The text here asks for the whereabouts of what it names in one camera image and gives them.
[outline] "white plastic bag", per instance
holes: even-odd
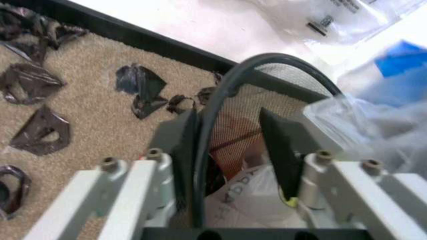
[[[295,208],[280,197],[271,164],[245,169],[205,198],[208,227],[305,228]]]
[[[358,43],[416,10],[425,0],[250,0],[283,30],[328,64],[346,59]]]

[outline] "mesh screen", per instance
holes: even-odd
[[[242,170],[245,151],[262,138],[259,114],[264,107],[289,117],[306,105],[295,98],[245,84],[234,97],[225,100],[209,143],[209,152],[227,179]]]
[[[316,79],[297,67],[281,63],[268,63],[258,66],[256,70],[319,94],[329,97],[332,96],[332,94]]]

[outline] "plastic bag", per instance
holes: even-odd
[[[427,179],[427,101],[395,108],[348,95],[308,105],[303,115],[342,149],[340,159],[374,159],[391,173]]]
[[[343,92],[394,107],[427,97],[427,49],[402,41],[373,61],[340,77]]]
[[[209,227],[306,228],[296,209],[280,196],[271,164],[239,172],[226,185],[205,198]]]
[[[250,0],[275,29],[302,39],[328,64],[416,10],[425,0]]]

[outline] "torn plastic piece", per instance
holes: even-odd
[[[166,110],[170,113],[177,113],[182,114],[186,111],[186,109],[183,109],[179,107],[180,103],[182,103],[184,100],[191,100],[192,101],[192,108],[196,108],[196,101],[190,97],[186,97],[184,95],[175,95],[170,100],[166,107]]]
[[[15,216],[17,210],[24,204],[25,198],[30,191],[31,179],[21,169],[12,165],[0,166],[0,178],[6,175],[11,175],[17,178],[19,182],[18,188],[13,192],[10,192],[10,189],[2,183],[2,185],[7,188],[9,195],[6,200],[0,201],[0,215],[5,220],[10,220]]]
[[[58,133],[56,140],[43,138]],[[51,154],[70,144],[70,124],[43,105],[38,109],[10,141],[10,146],[37,156]]]
[[[57,50],[60,45],[87,32],[78,26],[60,24],[30,9],[0,3],[0,39],[3,41],[16,39],[21,33],[31,33],[48,39],[48,45]]]
[[[2,41],[16,39],[23,31],[21,25],[19,16],[0,4],[0,39]]]
[[[157,96],[152,102],[143,102],[140,96],[136,95],[132,103],[132,112],[137,118],[144,119],[167,103],[168,100],[161,96]]]
[[[27,98],[19,98],[12,92],[16,84],[22,87]],[[4,99],[12,104],[38,103],[63,86],[65,83],[59,78],[34,64],[13,64],[0,76],[0,90],[3,92]]]
[[[62,44],[88,33],[88,30],[78,26],[61,25],[58,22],[52,23],[52,25],[54,27],[48,27],[47,37],[49,38],[49,46],[55,50],[58,50]]]
[[[124,91],[128,94],[136,94],[141,91],[142,100],[146,102],[152,101],[166,86],[166,82],[157,74],[136,63],[121,67],[115,75],[117,76],[115,82],[117,91]]]
[[[166,82],[157,76],[157,74],[143,66],[138,66],[138,70],[136,80],[138,81],[138,93],[141,100],[148,103],[156,101],[157,96],[166,86]]]
[[[48,47],[48,41],[44,38],[40,38],[37,44],[6,41],[2,42],[2,44],[24,59],[33,61],[39,65],[45,60],[46,49]]]
[[[137,74],[138,68],[133,63],[131,66],[122,66],[115,72],[115,89],[118,92],[124,91],[128,94],[138,93]]]
[[[144,119],[168,103],[167,99],[158,96],[166,82],[151,70],[136,63],[133,63],[130,69],[135,72],[138,87],[138,95],[133,100],[131,109],[137,118]]]
[[[213,76],[215,77],[215,85],[220,84],[221,80],[223,79],[224,75],[222,75],[221,73],[214,71],[213,72]]]
[[[197,93],[198,101],[201,105],[206,105],[216,87],[204,87]]]

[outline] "blue object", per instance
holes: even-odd
[[[385,78],[419,68],[424,63],[427,63],[427,49],[406,41],[390,48],[386,56],[375,60],[376,66]]]

